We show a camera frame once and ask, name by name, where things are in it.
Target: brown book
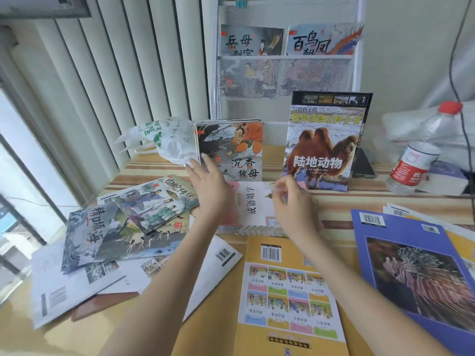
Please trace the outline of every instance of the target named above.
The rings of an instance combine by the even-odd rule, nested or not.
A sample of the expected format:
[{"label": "brown book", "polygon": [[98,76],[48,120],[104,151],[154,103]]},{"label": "brown book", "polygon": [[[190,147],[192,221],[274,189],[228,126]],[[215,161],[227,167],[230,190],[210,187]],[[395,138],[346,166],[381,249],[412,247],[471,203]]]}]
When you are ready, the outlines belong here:
[{"label": "brown book", "polygon": [[95,295],[90,299],[84,301],[73,311],[71,321],[78,321],[85,317],[91,316],[96,312],[103,311],[110,306],[133,299],[139,296],[138,292],[124,292],[124,293],[108,293],[103,295]]}]

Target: binder clip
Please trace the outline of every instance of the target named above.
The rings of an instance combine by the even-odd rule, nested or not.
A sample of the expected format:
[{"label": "binder clip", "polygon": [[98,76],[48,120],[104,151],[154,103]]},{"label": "binder clip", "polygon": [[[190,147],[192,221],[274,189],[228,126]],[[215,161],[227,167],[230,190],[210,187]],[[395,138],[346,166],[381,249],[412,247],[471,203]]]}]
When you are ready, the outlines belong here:
[{"label": "binder clip", "polygon": [[247,0],[236,0],[236,8],[246,8]]}]

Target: plastic bottle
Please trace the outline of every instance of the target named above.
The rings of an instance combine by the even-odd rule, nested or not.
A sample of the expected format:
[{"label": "plastic bottle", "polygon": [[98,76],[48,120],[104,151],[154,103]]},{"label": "plastic bottle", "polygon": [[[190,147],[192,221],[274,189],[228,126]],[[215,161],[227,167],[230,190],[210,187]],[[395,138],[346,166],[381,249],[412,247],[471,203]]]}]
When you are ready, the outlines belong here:
[{"label": "plastic bottle", "polygon": [[431,164],[440,156],[440,149],[431,140],[453,136],[459,133],[460,118],[455,115],[462,109],[462,104],[456,101],[446,101],[439,107],[437,113],[425,120],[411,132],[409,139],[418,139],[408,143],[398,164],[393,169],[386,187],[398,195],[410,195],[427,173]]}]

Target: left arm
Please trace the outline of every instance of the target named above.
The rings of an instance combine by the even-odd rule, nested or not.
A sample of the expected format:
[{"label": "left arm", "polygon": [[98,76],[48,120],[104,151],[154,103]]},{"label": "left arm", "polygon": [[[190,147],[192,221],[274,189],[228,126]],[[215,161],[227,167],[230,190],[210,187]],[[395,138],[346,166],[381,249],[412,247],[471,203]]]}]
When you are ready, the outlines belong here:
[{"label": "left arm", "polygon": [[113,331],[100,356],[171,354],[211,238],[232,201],[231,188],[216,165],[207,155],[203,158],[209,172],[194,160],[194,170],[186,166],[201,206],[192,228]]}]

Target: red bottle cap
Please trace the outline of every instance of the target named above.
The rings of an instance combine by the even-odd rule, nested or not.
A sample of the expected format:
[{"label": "red bottle cap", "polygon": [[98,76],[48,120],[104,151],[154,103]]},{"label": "red bottle cap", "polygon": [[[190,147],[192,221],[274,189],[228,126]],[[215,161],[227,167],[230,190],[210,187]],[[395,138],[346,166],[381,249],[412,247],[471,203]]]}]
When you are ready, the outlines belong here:
[{"label": "red bottle cap", "polygon": [[461,102],[457,101],[445,101],[439,106],[439,112],[448,113],[450,115],[455,115],[459,113],[463,105]]}]

